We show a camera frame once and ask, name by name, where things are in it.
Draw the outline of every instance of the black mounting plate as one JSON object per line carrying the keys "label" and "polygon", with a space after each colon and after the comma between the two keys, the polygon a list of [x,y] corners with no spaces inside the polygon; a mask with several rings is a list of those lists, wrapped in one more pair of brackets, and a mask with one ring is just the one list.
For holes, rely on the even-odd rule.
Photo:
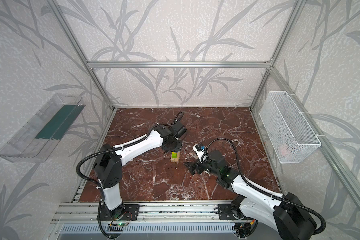
{"label": "black mounting plate", "polygon": [[124,204],[124,206],[125,206],[125,214],[119,220],[136,221],[137,215],[139,214],[140,205],[139,204]]}
{"label": "black mounting plate", "polygon": [[[121,221],[136,221],[139,214],[139,204],[124,204],[125,213],[119,219]],[[100,221],[112,221],[112,218],[107,214],[107,209],[104,204],[100,207]]]}
{"label": "black mounting plate", "polygon": [[218,204],[219,220],[237,220],[233,216],[231,204]]}

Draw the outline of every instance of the clear plastic tray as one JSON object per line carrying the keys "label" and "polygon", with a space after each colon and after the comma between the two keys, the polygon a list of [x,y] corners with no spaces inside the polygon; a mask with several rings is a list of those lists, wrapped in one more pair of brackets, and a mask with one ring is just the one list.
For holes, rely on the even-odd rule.
{"label": "clear plastic tray", "polygon": [[45,162],[80,114],[81,97],[55,94],[1,149],[11,162]]}

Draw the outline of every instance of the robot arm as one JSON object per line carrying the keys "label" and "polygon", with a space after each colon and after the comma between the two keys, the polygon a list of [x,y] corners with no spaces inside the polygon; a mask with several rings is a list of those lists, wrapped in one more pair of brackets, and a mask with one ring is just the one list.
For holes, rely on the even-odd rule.
{"label": "robot arm", "polygon": [[115,149],[114,152],[98,155],[93,164],[95,174],[101,183],[101,198],[104,200],[109,216],[118,216],[124,210],[119,187],[122,166],[156,147],[162,147],[165,152],[179,152],[182,147],[182,141],[179,138],[186,131],[185,126],[176,120],[172,126],[154,126],[149,133],[115,145],[113,148],[108,144],[102,146],[101,151]]}
{"label": "robot arm", "polygon": [[319,231],[315,230],[317,224],[308,211],[290,204],[292,202],[303,206],[295,195],[288,193],[284,196],[243,179],[238,171],[227,165],[218,150],[207,154],[207,149],[202,144],[196,144],[193,150],[198,159],[184,163],[192,175],[202,172],[216,175],[218,184],[239,194],[231,203],[235,218],[254,218],[278,231],[285,240],[308,240],[313,233],[324,230],[325,222]]}

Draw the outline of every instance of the wall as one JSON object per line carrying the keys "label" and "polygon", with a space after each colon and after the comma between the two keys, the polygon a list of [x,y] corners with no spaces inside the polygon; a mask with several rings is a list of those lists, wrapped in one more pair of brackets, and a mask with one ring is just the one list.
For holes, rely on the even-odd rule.
{"label": "wall", "polygon": [[[266,61],[294,1],[58,3],[91,61]],[[249,106],[247,99],[256,93],[264,70],[135,68],[96,72],[116,106]]]}
{"label": "wall", "polygon": [[360,182],[360,1],[306,5],[276,67]]}
{"label": "wall", "polygon": [[[307,1],[276,68],[360,182],[360,1]],[[321,151],[279,163],[258,116],[278,90],[270,78],[254,113],[283,189],[321,210],[327,229],[313,239],[360,239],[360,211]]]}
{"label": "wall", "polygon": [[82,96],[86,107],[46,162],[0,158],[0,240],[43,237],[111,112],[45,5],[0,1],[0,148],[55,93]]}
{"label": "wall", "polygon": [[[193,81],[190,71],[202,76]],[[96,72],[116,106],[249,106],[264,68],[103,68]]]}

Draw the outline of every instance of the wire mesh basket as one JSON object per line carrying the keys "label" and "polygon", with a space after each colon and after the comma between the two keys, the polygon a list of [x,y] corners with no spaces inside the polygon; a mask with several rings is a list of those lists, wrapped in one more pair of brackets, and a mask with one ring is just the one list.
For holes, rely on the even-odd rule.
{"label": "wire mesh basket", "polygon": [[269,92],[259,115],[281,163],[301,162],[321,146],[287,92]]}

